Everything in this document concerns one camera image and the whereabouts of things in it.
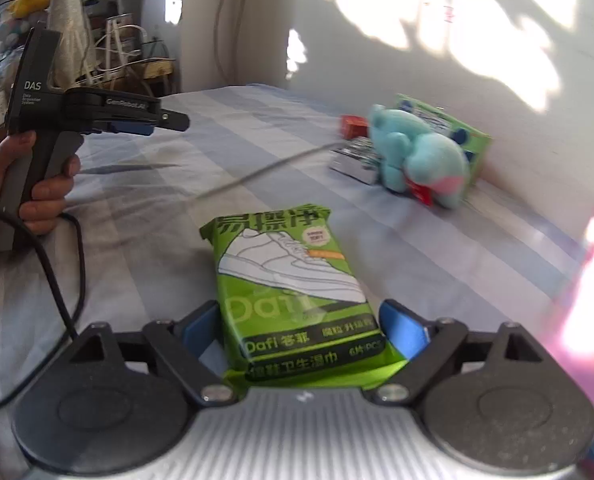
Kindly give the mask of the person's left hand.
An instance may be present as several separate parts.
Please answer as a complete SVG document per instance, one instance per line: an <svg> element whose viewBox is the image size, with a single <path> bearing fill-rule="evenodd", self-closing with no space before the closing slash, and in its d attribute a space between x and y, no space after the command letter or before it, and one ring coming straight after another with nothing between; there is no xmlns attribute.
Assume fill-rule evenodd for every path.
<svg viewBox="0 0 594 480"><path fill-rule="evenodd" d="M32 154L35 143L36 134L33 131L8 136L0 129L0 195L12 163ZM55 177L44 179L34 186L32 196L20 205L17 213L27 229L35 235L46 235L55 228L58 217L65 211L66 197L74 188L74 179L80 168L79 157L70 156ZM5 227L0 221L0 229Z"/></svg>

